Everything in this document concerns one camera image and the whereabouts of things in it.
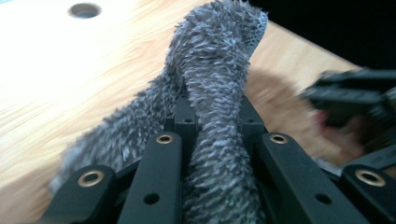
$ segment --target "plush fabric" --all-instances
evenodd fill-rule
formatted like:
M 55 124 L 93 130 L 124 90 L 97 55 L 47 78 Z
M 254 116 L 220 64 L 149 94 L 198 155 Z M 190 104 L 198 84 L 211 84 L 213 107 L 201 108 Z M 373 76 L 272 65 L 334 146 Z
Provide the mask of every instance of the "plush fabric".
M 184 180 L 189 223 L 263 223 L 264 214 L 238 113 L 249 58 L 266 14 L 242 1 L 216 1 L 191 11 L 175 31 L 162 73 L 123 109 L 86 133 L 64 155 L 53 193 L 77 169 L 103 164 L 116 172 L 140 159 L 149 137 L 172 117 L 186 91 L 202 130 Z

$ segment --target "folded cloth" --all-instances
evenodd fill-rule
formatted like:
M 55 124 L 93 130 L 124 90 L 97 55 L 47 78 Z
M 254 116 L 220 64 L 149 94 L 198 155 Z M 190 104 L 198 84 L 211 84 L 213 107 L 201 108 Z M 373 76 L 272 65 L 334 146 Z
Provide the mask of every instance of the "folded cloth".
M 266 24 L 265 13 L 242 1 L 216 1 L 192 10 L 177 26 L 165 67 L 150 87 L 66 150 L 49 184 L 52 193 L 82 167 L 103 164 L 117 172 L 138 161 L 186 91 L 202 129 L 184 180 L 185 219 L 263 223 L 238 114 L 248 60 Z

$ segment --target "fuzzy gray cloth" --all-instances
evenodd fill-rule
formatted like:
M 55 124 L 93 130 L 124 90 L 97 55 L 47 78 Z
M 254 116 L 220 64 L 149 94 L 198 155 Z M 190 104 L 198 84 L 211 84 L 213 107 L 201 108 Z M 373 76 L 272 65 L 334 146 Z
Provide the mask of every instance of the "fuzzy gray cloth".
M 238 114 L 248 59 L 266 24 L 265 13 L 242 1 L 216 1 L 191 11 L 177 26 L 162 73 L 129 105 L 69 147 L 51 191 L 82 167 L 103 164 L 117 172 L 139 160 L 186 89 L 203 127 L 184 181 L 187 221 L 263 223 Z

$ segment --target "wooden table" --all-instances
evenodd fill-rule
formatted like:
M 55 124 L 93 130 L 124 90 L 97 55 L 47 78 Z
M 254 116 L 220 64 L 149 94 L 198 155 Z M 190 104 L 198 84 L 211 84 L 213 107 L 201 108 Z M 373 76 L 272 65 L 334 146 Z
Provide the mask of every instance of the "wooden table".
M 0 4 L 0 223 L 39 218 L 65 147 L 160 74 L 175 25 L 207 1 L 91 2 L 101 13 L 86 20 L 69 14 L 78 1 Z M 356 67 L 270 22 L 247 95 L 260 111 L 267 80 L 301 90 Z

